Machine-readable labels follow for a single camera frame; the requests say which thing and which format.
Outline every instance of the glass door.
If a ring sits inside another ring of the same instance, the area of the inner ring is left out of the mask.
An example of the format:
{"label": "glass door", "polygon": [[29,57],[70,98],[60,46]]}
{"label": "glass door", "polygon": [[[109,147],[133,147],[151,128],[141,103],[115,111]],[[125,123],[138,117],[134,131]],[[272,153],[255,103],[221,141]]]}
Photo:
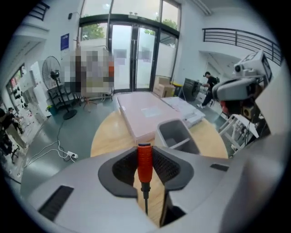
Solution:
{"label": "glass door", "polygon": [[114,57],[116,92],[152,90],[157,30],[132,23],[110,25],[109,51]]}

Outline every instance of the pixelated blurred area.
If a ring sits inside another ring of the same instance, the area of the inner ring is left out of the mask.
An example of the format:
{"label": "pixelated blurred area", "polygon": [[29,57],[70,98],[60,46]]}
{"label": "pixelated blurred area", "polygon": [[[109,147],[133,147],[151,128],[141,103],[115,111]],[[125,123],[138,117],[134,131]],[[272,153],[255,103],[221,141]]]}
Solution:
{"label": "pixelated blurred area", "polygon": [[80,46],[63,57],[64,84],[85,97],[114,90],[114,59],[105,46]]}

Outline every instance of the round wooden table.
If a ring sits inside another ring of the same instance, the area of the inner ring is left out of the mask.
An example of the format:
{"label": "round wooden table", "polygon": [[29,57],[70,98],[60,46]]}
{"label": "round wooden table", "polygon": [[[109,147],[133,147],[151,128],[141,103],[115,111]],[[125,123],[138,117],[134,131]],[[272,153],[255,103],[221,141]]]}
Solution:
{"label": "round wooden table", "polygon": [[[214,126],[203,119],[200,123],[190,128],[191,135],[204,156],[228,158],[226,147]],[[103,153],[136,146],[125,121],[119,111],[111,113],[99,126],[91,147],[91,157]],[[141,184],[135,173],[134,187],[138,191],[138,204],[145,211],[145,201],[140,190]],[[151,191],[148,200],[148,216],[159,226],[164,200],[164,186],[159,180],[155,170],[151,180]]]}

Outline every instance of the fan stand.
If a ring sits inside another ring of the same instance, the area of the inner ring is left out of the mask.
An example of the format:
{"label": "fan stand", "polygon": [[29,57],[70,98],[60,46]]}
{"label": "fan stand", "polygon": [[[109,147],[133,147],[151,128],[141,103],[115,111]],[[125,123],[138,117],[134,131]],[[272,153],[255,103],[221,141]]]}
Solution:
{"label": "fan stand", "polygon": [[62,93],[61,93],[61,91],[60,91],[60,86],[59,86],[59,82],[58,82],[58,80],[56,80],[56,85],[57,85],[57,87],[58,87],[58,91],[59,91],[59,93],[60,93],[60,97],[61,97],[61,99],[62,99],[62,101],[63,101],[63,103],[64,103],[64,105],[65,105],[66,110],[67,110],[67,112],[63,115],[63,119],[64,119],[64,120],[71,119],[74,115],[76,115],[77,110],[76,110],[76,109],[72,109],[72,110],[69,110],[69,109],[68,109],[68,106],[65,104],[65,101],[64,101],[63,95],[62,95]]}

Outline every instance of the cardboard box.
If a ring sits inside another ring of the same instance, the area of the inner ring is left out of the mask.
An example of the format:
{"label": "cardboard box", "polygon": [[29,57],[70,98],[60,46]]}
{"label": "cardboard box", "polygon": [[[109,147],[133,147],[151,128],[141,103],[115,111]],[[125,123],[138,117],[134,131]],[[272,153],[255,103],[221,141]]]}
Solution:
{"label": "cardboard box", "polygon": [[171,97],[174,95],[175,87],[170,85],[170,78],[164,76],[156,76],[153,93],[158,97]]}

